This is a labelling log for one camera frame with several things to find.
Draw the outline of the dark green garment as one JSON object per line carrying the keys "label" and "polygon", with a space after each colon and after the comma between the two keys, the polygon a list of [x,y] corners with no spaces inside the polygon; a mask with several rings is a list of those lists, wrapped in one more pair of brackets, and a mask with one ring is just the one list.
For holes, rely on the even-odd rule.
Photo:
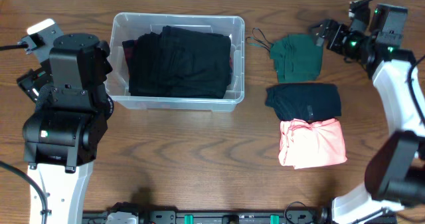
{"label": "dark green garment", "polygon": [[323,47],[317,46],[309,35],[287,35],[270,42],[259,28],[253,28],[246,42],[267,50],[280,84],[314,81],[321,73]]}

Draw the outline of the dark teal garment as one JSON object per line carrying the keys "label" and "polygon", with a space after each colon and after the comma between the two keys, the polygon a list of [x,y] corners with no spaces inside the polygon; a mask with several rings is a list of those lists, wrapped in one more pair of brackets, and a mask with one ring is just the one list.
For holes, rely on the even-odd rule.
{"label": "dark teal garment", "polygon": [[334,84],[279,84],[266,89],[265,105],[281,121],[317,122],[341,116],[341,99]]}

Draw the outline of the red navy plaid shirt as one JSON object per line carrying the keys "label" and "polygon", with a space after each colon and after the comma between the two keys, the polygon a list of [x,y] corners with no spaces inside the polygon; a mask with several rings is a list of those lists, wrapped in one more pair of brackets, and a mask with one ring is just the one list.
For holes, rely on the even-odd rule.
{"label": "red navy plaid shirt", "polygon": [[122,42],[122,47],[124,50],[124,56],[127,63],[127,67],[131,67],[131,62],[133,58],[133,52],[137,46],[137,40],[127,40]]}

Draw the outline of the coral pink garment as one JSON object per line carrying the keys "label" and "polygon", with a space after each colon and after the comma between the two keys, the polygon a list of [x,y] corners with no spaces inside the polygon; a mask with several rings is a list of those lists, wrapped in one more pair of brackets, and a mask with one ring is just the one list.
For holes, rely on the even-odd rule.
{"label": "coral pink garment", "polygon": [[341,125],[335,118],[312,123],[299,119],[282,121],[280,133],[281,166],[304,169],[347,161]]}

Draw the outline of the clear plastic storage container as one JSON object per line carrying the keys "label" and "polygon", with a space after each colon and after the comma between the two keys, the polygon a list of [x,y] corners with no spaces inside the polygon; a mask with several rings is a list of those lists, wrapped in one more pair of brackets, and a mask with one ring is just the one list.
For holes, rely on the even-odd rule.
{"label": "clear plastic storage container", "polygon": [[[165,26],[222,34],[230,38],[232,80],[226,88],[224,98],[147,97],[132,96],[129,93],[129,74],[122,43],[136,40],[146,33],[160,33]],[[106,91],[114,102],[127,109],[232,112],[244,100],[244,32],[245,22],[239,16],[119,13],[114,17],[112,26],[108,61],[113,71],[105,81]]]}

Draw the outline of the black garment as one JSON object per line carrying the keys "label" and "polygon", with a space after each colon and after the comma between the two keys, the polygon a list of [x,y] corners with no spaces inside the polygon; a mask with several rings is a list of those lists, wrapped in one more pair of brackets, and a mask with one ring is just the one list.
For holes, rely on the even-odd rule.
{"label": "black garment", "polygon": [[132,96],[222,99],[231,83],[231,40],[165,26],[138,37],[129,74]]}

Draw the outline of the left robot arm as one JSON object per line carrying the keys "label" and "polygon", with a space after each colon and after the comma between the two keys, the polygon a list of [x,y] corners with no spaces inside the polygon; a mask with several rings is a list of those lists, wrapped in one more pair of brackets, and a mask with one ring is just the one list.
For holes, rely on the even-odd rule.
{"label": "left robot arm", "polygon": [[23,37],[41,67],[17,80],[36,104],[23,126],[30,223],[81,223],[97,148],[114,103],[106,41],[86,33]]}

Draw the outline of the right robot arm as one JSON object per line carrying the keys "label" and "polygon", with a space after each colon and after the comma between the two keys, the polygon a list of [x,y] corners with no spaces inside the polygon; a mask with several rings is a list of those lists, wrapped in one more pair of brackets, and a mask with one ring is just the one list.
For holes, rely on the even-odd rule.
{"label": "right robot arm", "polygon": [[405,7],[352,2],[350,25],[325,19],[309,27],[313,42],[353,60],[367,72],[382,100],[389,138],[369,162],[364,182],[336,197],[316,223],[396,223],[396,212],[424,203],[424,95],[418,60],[400,47]]}

